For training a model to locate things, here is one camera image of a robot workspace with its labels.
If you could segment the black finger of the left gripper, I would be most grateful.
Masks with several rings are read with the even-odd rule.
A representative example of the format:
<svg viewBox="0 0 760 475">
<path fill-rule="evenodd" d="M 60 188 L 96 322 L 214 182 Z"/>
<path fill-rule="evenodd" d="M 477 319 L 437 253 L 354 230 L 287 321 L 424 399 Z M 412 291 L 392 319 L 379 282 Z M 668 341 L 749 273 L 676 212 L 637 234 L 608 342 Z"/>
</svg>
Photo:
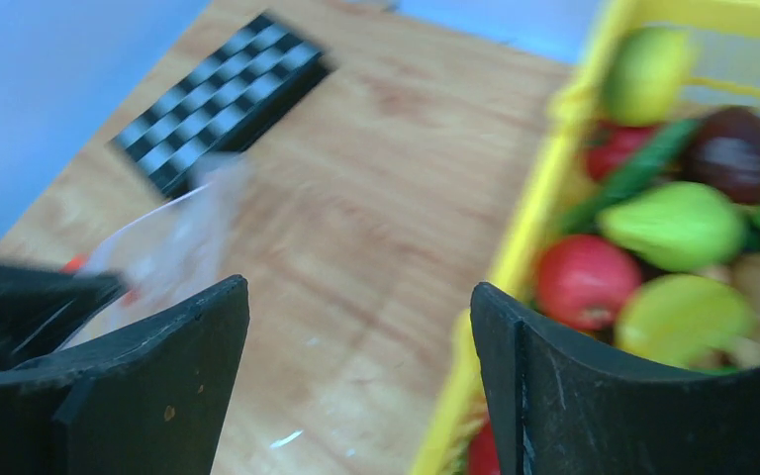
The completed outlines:
<svg viewBox="0 0 760 475">
<path fill-rule="evenodd" d="M 124 292 L 114 273 L 81 276 L 0 262 L 0 370 L 59 349 Z"/>
</svg>

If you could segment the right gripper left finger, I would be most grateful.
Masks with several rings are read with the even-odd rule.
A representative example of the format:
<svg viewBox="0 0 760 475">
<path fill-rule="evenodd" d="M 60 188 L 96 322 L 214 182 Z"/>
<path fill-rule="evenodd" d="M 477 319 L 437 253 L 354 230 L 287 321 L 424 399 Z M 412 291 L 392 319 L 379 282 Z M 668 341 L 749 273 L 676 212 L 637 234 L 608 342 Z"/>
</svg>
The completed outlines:
<svg viewBox="0 0 760 475">
<path fill-rule="evenodd" d="M 0 474 L 209 473 L 248 324 L 248 284 L 233 275 L 0 371 Z"/>
</svg>

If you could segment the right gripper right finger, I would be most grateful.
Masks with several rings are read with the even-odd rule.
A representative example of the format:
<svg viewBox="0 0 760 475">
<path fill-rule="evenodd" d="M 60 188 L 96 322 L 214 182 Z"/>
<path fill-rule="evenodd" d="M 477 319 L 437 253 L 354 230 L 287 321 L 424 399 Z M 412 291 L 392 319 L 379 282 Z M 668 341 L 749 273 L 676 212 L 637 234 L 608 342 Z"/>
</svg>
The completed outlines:
<svg viewBox="0 0 760 475">
<path fill-rule="evenodd" d="M 649 361 L 479 283 L 470 321 L 505 474 L 760 474 L 760 367 Z"/>
</svg>

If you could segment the clear zip top bag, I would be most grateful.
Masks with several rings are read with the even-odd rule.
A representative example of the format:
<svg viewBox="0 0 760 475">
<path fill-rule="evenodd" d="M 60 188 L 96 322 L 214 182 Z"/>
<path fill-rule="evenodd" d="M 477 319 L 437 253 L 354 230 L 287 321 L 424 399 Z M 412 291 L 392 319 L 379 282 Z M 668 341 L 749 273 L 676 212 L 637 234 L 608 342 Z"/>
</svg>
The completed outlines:
<svg viewBox="0 0 760 475">
<path fill-rule="evenodd" d="M 190 192 L 103 240 L 77 273 L 117 273 L 126 292 L 64 347 L 119 330 L 215 284 L 250 173 L 241 153 L 207 153 L 193 165 Z"/>
</svg>

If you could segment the long green cucumber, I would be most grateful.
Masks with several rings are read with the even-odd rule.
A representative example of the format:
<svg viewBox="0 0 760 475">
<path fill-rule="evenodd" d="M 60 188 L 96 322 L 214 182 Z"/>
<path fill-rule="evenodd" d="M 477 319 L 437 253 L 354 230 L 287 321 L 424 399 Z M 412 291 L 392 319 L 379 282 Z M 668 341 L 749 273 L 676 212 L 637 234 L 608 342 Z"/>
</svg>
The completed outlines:
<svg viewBox="0 0 760 475">
<path fill-rule="evenodd" d="M 584 233 L 603 210 L 645 190 L 676 159 L 701 123 L 701 119 L 690 118 L 661 127 L 591 197 L 562 216 L 559 231 L 565 235 Z"/>
</svg>

